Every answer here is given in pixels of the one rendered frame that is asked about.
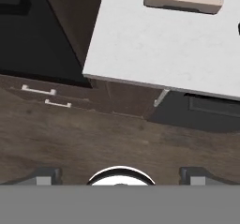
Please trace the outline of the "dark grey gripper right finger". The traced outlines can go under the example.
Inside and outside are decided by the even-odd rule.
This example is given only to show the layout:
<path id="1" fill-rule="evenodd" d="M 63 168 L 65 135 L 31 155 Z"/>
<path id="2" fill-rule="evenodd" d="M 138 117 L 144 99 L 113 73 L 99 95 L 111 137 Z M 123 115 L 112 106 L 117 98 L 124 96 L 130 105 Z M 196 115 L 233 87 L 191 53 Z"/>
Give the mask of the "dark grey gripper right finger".
<path id="1" fill-rule="evenodd" d="M 185 186 L 237 185 L 237 182 L 215 176 L 203 167 L 181 167 L 179 184 Z"/>

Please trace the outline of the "brown cupboard door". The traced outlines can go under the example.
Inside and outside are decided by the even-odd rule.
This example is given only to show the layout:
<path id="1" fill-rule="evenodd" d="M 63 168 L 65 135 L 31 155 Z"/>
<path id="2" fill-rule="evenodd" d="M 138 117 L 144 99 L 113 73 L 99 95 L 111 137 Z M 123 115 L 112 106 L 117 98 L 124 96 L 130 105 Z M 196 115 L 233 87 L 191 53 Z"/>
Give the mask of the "brown cupboard door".
<path id="1" fill-rule="evenodd" d="M 161 89 L 128 83 L 92 80 L 94 101 L 106 113 L 144 118 L 153 107 Z"/>

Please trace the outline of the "brown drawer front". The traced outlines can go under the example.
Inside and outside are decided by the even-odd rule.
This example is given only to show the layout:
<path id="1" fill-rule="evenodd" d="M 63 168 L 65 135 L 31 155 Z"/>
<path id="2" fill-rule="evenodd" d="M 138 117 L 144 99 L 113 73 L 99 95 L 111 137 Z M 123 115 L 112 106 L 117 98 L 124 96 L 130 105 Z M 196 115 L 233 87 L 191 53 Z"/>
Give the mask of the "brown drawer front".
<path id="1" fill-rule="evenodd" d="M 77 99 L 89 99 L 93 98 L 94 90 L 89 84 L 77 84 L 76 82 L 45 82 L 34 79 L 25 79 L 21 77 L 14 77 L 8 75 L 0 75 L 0 87 L 8 91 L 13 88 L 22 90 L 22 85 L 26 84 L 31 89 L 50 91 L 56 90 L 56 96 L 72 97 Z"/>
<path id="2" fill-rule="evenodd" d="M 84 110 L 93 110 L 93 104 L 90 101 L 81 100 L 72 97 L 61 97 L 61 96 L 46 96 L 43 94 L 35 94 L 22 90 L 10 88 L 8 91 L 22 99 L 43 103 L 50 106 L 63 107 L 63 108 L 76 108 Z"/>

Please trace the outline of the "black oven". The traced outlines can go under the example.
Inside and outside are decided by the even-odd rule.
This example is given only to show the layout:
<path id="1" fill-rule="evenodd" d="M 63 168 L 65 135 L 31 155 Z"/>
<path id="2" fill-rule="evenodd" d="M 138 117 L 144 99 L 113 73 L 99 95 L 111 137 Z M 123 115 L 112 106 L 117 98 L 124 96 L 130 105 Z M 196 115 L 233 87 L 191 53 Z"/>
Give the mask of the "black oven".
<path id="1" fill-rule="evenodd" d="M 0 0 L 0 74 L 91 86 L 48 0 Z"/>

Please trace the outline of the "black dishwasher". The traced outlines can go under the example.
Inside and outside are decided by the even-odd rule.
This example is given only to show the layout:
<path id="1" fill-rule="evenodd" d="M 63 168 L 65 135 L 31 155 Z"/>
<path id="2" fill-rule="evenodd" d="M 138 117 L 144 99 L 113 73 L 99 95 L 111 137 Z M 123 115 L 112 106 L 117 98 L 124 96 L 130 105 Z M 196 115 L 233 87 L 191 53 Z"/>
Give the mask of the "black dishwasher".
<path id="1" fill-rule="evenodd" d="M 240 131 L 240 101 L 171 91 L 147 121 L 201 131 Z"/>

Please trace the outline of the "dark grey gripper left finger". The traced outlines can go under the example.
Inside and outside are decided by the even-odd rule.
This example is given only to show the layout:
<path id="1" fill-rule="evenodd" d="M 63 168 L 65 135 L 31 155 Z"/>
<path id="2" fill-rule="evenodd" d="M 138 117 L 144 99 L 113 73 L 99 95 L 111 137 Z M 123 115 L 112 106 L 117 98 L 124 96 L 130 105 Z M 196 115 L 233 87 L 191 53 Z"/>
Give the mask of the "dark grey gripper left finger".
<path id="1" fill-rule="evenodd" d="M 7 185 L 26 186 L 59 186 L 62 184 L 62 170 L 60 168 L 43 167 L 37 168 L 25 177 L 3 183 Z"/>

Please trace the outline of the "round white and black object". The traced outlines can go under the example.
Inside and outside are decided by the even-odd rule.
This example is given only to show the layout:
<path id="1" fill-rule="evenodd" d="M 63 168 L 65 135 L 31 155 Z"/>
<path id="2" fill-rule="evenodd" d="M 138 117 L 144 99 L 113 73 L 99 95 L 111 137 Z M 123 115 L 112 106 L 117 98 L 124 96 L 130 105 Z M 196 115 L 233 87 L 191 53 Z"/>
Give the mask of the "round white and black object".
<path id="1" fill-rule="evenodd" d="M 96 172 L 88 186 L 154 186 L 155 181 L 145 172 L 129 166 L 112 166 Z"/>

